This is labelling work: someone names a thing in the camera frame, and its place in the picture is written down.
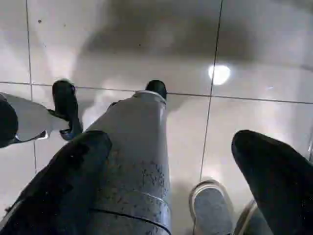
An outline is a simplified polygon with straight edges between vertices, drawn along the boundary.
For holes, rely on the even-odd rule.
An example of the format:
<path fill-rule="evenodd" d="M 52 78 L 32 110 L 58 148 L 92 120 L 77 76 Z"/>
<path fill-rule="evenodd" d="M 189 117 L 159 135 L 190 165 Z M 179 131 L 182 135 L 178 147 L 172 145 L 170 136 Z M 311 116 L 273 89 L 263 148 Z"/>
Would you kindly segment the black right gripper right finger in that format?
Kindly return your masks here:
<path fill-rule="evenodd" d="M 240 130 L 231 152 L 275 235 L 313 233 L 313 165 L 290 145 Z"/>

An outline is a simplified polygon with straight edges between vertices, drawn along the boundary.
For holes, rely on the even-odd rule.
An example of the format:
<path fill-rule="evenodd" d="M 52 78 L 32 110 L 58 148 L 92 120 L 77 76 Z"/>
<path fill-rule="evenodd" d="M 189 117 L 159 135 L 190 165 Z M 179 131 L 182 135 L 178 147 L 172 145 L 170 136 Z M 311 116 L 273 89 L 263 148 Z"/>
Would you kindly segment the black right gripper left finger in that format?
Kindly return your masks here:
<path fill-rule="evenodd" d="M 112 143 L 87 131 L 64 145 L 0 222 L 2 235 L 84 235 Z"/>

